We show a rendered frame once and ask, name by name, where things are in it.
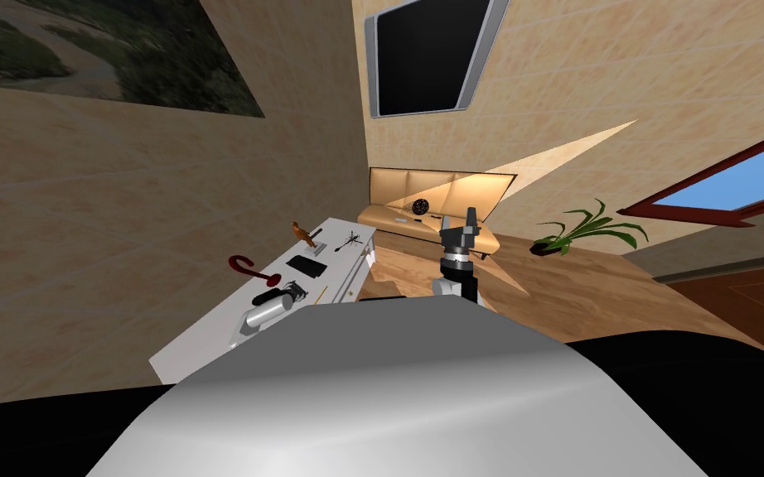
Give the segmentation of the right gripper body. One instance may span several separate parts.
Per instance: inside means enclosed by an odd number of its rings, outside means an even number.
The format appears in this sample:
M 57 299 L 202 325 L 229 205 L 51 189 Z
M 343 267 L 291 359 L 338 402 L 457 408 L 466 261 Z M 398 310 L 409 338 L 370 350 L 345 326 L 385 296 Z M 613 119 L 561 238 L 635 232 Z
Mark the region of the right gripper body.
M 479 226 L 442 229 L 439 233 L 441 245 L 447 252 L 466 252 L 475 246 L 475 237 L 480 231 Z

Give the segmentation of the tan sofa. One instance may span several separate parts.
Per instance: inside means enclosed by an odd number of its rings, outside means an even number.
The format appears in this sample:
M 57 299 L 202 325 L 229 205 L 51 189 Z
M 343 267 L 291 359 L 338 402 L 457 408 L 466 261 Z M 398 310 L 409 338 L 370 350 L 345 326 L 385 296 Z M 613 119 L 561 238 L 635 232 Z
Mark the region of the tan sofa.
M 486 258 L 500 243 L 484 222 L 515 178 L 515 174 L 372 167 L 370 205 L 361 211 L 358 223 L 440 243 L 442 218 L 449 217 L 453 228 L 462 227 L 467 210 L 474 208 L 481 230 L 470 249 Z

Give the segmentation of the black flat tablet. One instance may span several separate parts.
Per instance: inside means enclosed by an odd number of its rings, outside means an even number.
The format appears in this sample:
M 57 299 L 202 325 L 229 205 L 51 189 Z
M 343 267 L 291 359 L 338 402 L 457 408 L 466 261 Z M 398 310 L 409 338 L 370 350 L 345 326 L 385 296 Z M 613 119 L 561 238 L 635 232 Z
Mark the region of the black flat tablet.
M 320 277 L 327 269 L 325 264 L 305 255 L 295 255 L 287 261 L 287 265 L 311 278 Z

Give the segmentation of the red curved cane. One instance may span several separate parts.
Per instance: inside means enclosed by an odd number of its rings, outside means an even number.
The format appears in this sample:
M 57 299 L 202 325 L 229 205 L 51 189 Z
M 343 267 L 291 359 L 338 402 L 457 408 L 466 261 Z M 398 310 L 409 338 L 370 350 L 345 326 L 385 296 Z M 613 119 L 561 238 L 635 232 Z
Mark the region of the red curved cane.
M 276 287 L 282 280 L 282 276 L 278 273 L 266 275 L 253 270 L 254 264 L 244 255 L 231 255 L 228 259 L 228 264 L 238 273 L 264 279 L 268 287 Z

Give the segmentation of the white table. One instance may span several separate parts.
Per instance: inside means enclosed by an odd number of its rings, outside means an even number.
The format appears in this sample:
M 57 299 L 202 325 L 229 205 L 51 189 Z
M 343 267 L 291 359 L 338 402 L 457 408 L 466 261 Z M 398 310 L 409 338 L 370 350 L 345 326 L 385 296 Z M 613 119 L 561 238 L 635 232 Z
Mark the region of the white table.
M 287 265 L 287 261 L 295 255 L 304 255 L 306 244 L 302 241 L 293 243 L 280 257 L 264 267 L 263 274 L 278 273 L 282 276 L 280 287 L 285 282 L 297 281 L 305 289 L 307 296 L 292 309 L 265 322 L 261 330 L 266 330 L 303 307 L 314 305 L 324 286 L 328 288 L 318 305 L 350 302 L 357 298 L 370 266 L 375 261 L 376 228 L 336 218 L 325 219 L 317 228 L 322 229 L 317 238 L 325 243 L 326 247 L 313 259 L 325 264 L 326 271 L 320 277 L 311 278 Z M 364 243 L 349 245 L 337 252 L 335 249 L 345 242 L 350 231 L 359 234 L 360 241 Z M 178 383 L 227 353 L 234 342 L 245 342 L 248 337 L 239 333 L 242 316 L 253 308 L 253 298 L 266 291 L 264 280 L 249 280 L 153 355 L 149 363 L 161 382 Z

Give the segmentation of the green potted plant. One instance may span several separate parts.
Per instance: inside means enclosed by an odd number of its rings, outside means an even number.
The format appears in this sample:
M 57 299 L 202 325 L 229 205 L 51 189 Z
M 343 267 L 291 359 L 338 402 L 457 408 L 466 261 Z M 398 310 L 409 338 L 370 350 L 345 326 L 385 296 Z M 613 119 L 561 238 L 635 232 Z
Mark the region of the green potted plant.
M 559 234 L 549 235 L 535 240 L 529 249 L 530 252 L 533 255 L 539 255 L 540 257 L 545 257 L 545 255 L 554 253 L 564 255 L 568 252 L 571 243 L 574 240 L 596 235 L 607 235 L 619 238 L 633 249 L 636 249 L 636 238 L 631 233 L 618 231 L 618 229 L 634 229 L 640 232 L 646 241 L 649 240 L 648 234 L 646 234 L 644 229 L 637 224 L 613 223 L 613 218 L 603 215 L 606 205 L 599 199 L 597 199 L 597 202 L 599 203 L 600 208 L 596 214 L 585 209 L 566 211 L 566 214 L 584 214 L 582 222 L 570 231 L 566 231 L 566 226 L 563 223 L 548 222 L 548 224 L 556 224 L 561 228 Z

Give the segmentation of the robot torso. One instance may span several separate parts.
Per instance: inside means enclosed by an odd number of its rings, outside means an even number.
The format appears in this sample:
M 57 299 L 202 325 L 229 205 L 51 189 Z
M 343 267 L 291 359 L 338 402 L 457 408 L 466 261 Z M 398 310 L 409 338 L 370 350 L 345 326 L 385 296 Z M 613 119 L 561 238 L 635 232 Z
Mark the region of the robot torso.
M 304 307 L 189 373 L 88 477 L 707 477 L 600 368 L 455 296 Z

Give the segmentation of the grey-framed black television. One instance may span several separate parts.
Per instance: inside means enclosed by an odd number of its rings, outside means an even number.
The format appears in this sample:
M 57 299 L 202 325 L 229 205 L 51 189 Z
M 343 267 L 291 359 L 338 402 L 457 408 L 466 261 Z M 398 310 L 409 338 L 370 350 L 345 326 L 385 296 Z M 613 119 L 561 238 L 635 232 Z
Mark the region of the grey-framed black television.
M 364 21 L 374 118 L 465 110 L 510 0 L 409 0 Z

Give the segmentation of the red-framed window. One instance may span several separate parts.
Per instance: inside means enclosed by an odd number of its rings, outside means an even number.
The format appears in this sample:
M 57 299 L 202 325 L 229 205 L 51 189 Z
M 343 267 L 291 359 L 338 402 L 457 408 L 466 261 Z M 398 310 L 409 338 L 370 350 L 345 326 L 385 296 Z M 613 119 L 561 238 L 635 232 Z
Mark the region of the red-framed window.
M 764 214 L 764 140 L 617 212 L 671 222 L 749 227 L 745 219 Z

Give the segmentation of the landscape picture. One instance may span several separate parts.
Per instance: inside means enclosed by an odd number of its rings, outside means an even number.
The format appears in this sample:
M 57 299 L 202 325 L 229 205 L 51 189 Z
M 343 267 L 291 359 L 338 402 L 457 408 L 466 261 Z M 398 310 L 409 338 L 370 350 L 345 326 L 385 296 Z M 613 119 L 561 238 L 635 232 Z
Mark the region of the landscape picture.
M 0 0 L 0 88 L 263 114 L 200 0 Z

